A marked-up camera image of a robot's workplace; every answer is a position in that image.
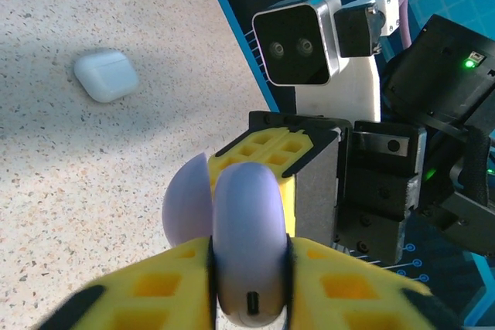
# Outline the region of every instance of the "green led light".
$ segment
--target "green led light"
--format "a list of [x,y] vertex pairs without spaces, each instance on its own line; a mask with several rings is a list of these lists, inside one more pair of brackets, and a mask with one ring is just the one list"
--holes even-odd
[[464,63],[464,67],[468,68],[468,69],[472,69],[473,67],[476,67],[476,64],[474,63],[474,61],[472,60],[467,60],[465,63]]
[[429,180],[432,176],[434,176],[434,175],[435,175],[435,173],[436,173],[436,169],[434,169],[434,168],[433,168],[433,169],[428,170],[428,171],[426,172],[425,177],[423,178],[423,180],[424,180],[425,182],[426,182],[426,181],[428,181],[428,180]]

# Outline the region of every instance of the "camera lens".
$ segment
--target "camera lens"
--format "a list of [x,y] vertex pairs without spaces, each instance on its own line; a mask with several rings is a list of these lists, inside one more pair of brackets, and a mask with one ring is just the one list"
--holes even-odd
[[301,56],[307,57],[312,55],[312,43],[308,39],[299,39],[297,50]]
[[270,54],[280,60],[284,56],[284,47],[280,43],[273,42],[270,44]]

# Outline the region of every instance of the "yellow foam pad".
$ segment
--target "yellow foam pad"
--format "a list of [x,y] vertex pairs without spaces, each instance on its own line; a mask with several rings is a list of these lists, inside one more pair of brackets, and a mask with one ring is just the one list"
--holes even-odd
[[106,291],[74,330],[211,330],[207,255],[201,238],[91,282]]
[[433,330],[401,289],[417,281],[303,238],[295,254],[291,330]]
[[312,147],[313,143],[304,131],[269,128],[250,133],[226,153],[208,160],[212,192],[220,173],[229,165],[258,162],[268,166],[278,180],[286,231],[289,236],[295,236],[295,176],[283,178],[282,174]]

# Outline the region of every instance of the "granite surface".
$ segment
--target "granite surface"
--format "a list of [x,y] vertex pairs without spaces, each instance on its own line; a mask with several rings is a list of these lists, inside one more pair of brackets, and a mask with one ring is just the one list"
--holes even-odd
[[[171,177],[266,106],[217,0],[1,4],[0,328],[12,330],[167,249]],[[72,67],[107,48],[129,57],[141,85],[98,104]]]

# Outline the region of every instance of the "speckled countertop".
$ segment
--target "speckled countertop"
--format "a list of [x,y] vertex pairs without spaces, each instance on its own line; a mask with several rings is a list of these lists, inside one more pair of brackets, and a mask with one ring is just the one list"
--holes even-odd
[[[265,103],[217,0],[1,4],[0,328],[12,330],[166,249],[171,177]],[[128,55],[142,84],[97,104],[72,65],[108,47]]]

